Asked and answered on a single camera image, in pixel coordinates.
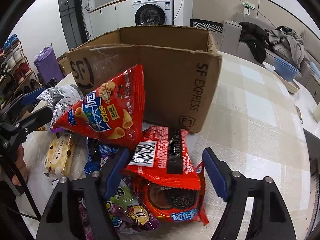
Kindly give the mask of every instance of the purple bag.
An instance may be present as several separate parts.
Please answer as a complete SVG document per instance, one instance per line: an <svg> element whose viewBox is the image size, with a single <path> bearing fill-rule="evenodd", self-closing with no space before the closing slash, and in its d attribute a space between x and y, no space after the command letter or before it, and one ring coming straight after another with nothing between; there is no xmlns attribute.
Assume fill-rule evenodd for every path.
<svg viewBox="0 0 320 240"><path fill-rule="evenodd" d="M36 56L34 64L38 69L43 85L47 84L52 78L56 78L57 82L60 82L64 77L54 54L52 44L50 47L44 48Z"/></svg>

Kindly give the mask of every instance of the blue basket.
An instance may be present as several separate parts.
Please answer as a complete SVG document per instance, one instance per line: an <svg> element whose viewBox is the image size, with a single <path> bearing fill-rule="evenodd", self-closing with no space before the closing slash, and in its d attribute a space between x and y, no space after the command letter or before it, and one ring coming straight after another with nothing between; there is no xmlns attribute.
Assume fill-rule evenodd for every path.
<svg viewBox="0 0 320 240"><path fill-rule="evenodd" d="M275 71L287 82L292 81L299 72L296 67L280 57L275 58Z"/></svg>

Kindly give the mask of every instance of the white pillar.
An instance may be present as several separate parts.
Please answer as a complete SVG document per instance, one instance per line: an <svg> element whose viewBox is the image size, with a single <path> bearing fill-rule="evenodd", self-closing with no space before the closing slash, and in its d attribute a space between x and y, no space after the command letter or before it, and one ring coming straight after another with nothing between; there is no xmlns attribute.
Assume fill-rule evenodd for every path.
<svg viewBox="0 0 320 240"><path fill-rule="evenodd" d="M193 0L174 0L174 25L190 26Z"/></svg>

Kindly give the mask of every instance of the human hand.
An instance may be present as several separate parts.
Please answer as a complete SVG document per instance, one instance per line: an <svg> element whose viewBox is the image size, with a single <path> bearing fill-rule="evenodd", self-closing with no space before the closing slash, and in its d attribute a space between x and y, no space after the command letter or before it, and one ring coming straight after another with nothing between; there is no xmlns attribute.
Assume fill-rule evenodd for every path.
<svg viewBox="0 0 320 240"><path fill-rule="evenodd" d="M26 163L23 160L23 155L24 155L24 148L22 146L22 144L19 145L18 150L17 150L17 154L18 154L18 159L15 162L15 165L17 166L17 168L19 169L21 175L23 176L23 179L26 181L27 177L28 177L28 171L27 171L27 166ZM17 175L14 175L12 177L12 183L16 186L21 186Z"/></svg>

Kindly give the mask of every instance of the washing machine door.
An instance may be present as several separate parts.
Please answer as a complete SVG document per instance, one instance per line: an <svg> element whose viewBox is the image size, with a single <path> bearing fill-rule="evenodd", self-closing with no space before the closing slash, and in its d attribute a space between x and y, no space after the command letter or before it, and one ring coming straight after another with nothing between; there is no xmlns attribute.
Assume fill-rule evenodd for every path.
<svg viewBox="0 0 320 240"><path fill-rule="evenodd" d="M165 13L162 8L154 4L142 5L135 15L136 25L163 25Z"/></svg>

